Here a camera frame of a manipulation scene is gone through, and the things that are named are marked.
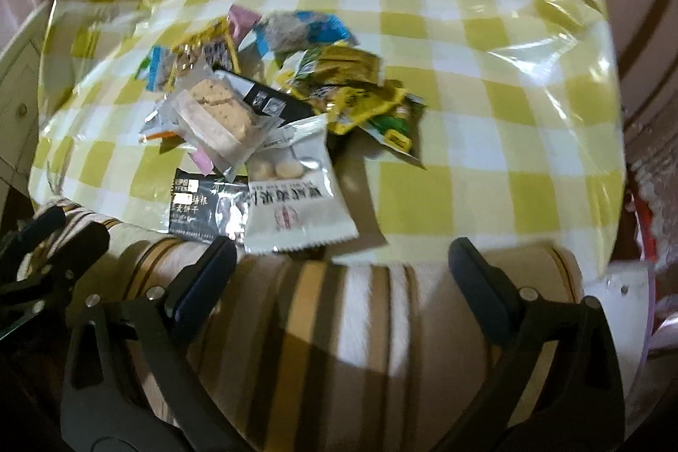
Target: snack pile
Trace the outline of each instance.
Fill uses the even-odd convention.
[[[279,64],[270,86],[244,75],[252,46]],[[333,14],[262,17],[233,5],[204,30],[152,47],[136,76],[158,94],[140,141],[194,148],[199,173],[177,170],[172,189],[169,230],[182,236],[225,234],[255,254],[357,238],[328,144],[365,132],[418,162],[424,100],[384,79],[382,59],[357,48]]]

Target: black clamp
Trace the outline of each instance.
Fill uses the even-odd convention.
[[[64,440],[76,452],[252,452],[202,388],[182,350],[235,271],[235,245],[217,238],[202,258],[147,296],[88,308],[73,331],[61,407]],[[624,436],[624,400],[614,344],[600,303],[544,300],[515,288],[469,240],[450,247],[450,268],[484,334],[503,355],[479,393],[432,452],[604,452]],[[179,428],[155,417],[125,360],[142,353]],[[540,356],[555,359],[530,419],[507,424]]]
[[[29,221],[18,232],[5,235],[0,242],[0,341],[15,335],[26,337],[30,329],[44,326],[45,315],[63,321],[77,280],[108,250],[108,231],[91,222],[66,241],[42,266],[25,280],[16,281],[16,273],[29,254],[53,232],[66,225],[62,208],[54,206]]]
[[[71,334],[61,431],[76,451],[250,451],[187,363],[198,333],[237,265],[235,244],[219,237],[163,289],[119,303],[87,300]],[[135,340],[181,429],[154,416],[125,349]]]
[[[450,269],[484,335],[503,353],[432,452],[598,452],[621,444],[622,379],[599,301],[556,303],[533,288],[518,290],[466,238],[452,242]],[[558,345],[537,404],[528,420],[507,429],[547,341]]]

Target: yellow checkered tablecloth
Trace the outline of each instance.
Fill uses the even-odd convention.
[[[428,104],[425,169],[354,133],[338,172],[361,241],[333,254],[439,261],[458,235],[481,247],[547,239],[584,278],[604,269],[625,176],[604,0],[56,0],[33,199],[62,194],[167,230],[174,170],[193,165],[185,149],[138,144],[156,95],[133,75],[152,45],[233,2],[337,14]]]

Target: pink wrapper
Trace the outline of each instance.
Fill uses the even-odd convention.
[[[232,4],[228,10],[228,21],[231,22],[231,36],[235,48],[240,47],[245,36],[261,20],[261,14],[250,11],[244,6]]]
[[[189,156],[193,160],[193,163],[198,168],[203,175],[209,175],[214,170],[214,164],[209,159],[208,154],[198,146],[198,149],[195,152],[191,152]]]

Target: cookie package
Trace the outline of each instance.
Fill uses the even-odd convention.
[[[179,134],[200,147],[229,182],[269,131],[282,122],[254,113],[227,81],[214,74],[175,91],[171,102]]]
[[[228,236],[242,245],[250,191],[244,182],[219,175],[197,175],[177,169],[169,204],[169,232],[211,243]]]
[[[325,114],[295,121],[271,131],[247,160],[248,252],[296,251],[357,238],[326,138]]]

